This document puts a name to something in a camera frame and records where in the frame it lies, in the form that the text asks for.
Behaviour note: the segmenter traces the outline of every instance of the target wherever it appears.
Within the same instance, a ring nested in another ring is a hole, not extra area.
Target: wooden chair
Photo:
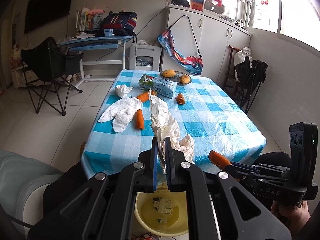
[[[231,97],[231,99],[236,99],[236,94],[238,92],[238,88],[241,88],[241,84],[239,81],[236,80],[236,76],[234,73],[230,74],[230,67],[231,67],[231,62],[233,58],[233,51],[235,50],[236,52],[239,52],[241,51],[241,49],[234,48],[230,45],[229,45],[229,48],[230,48],[229,64],[228,64],[227,72],[225,73],[222,90],[225,91],[227,95]],[[230,79],[234,85],[227,85],[228,79]]]

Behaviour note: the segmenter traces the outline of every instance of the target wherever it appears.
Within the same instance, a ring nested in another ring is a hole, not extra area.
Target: tiled floor
[[[0,149],[35,158],[63,172],[67,171],[80,160],[80,146],[86,141],[111,85],[112,82],[106,81],[88,82],[80,86],[83,93],[71,91],[66,116],[59,115],[47,104],[36,114],[28,91],[10,87],[0,96]],[[66,90],[61,88],[62,100]],[[52,104],[59,104],[53,93],[50,93],[47,99]],[[249,118],[267,139],[263,153],[280,151],[257,118],[254,115],[249,115]],[[141,227],[137,221],[134,225],[139,231]],[[184,240],[188,239],[188,236],[175,238]]]

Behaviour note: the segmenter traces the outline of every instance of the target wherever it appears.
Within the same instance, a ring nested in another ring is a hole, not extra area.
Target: pink toy
[[[105,13],[105,11],[102,9],[93,9],[93,10],[89,11],[90,15],[103,14],[103,13]]]

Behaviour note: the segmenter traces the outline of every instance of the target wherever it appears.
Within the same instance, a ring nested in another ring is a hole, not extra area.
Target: blue checkered tablecloth
[[[102,171],[108,175],[120,172],[126,165],[136,162],[140,152],[151,148],[150,101],[143,103],[143,130],[136,130],[132,121],[122,133],[116,133],[112,128],[113,120],[98,122],[103,112],[120,99],[114,90],[116,85],[132,86],[129,97],[143,92],[138,86],[143,74],[159,76],[159,72],[123,70],[107,93],[81,158],[87,178]],[[184,105],[176,103],[178,93],[183,94]],[[266,144],[266,139],[244,112],[209,78],[192,76],[190,84],[177,86],[173,98],[158,96],[167,102],[170,113],[177,120],[181,138],[187,133],[192,136],[195,142],[194,162],[203,171],[219,171],[208,159],[211,150],[223,154],[230,161],[252,164]]]

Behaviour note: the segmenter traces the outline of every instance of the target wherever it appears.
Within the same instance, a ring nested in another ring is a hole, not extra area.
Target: television
[[[71,0],[30,0],[27,6],[24,33],[69,15],[70,5]]]

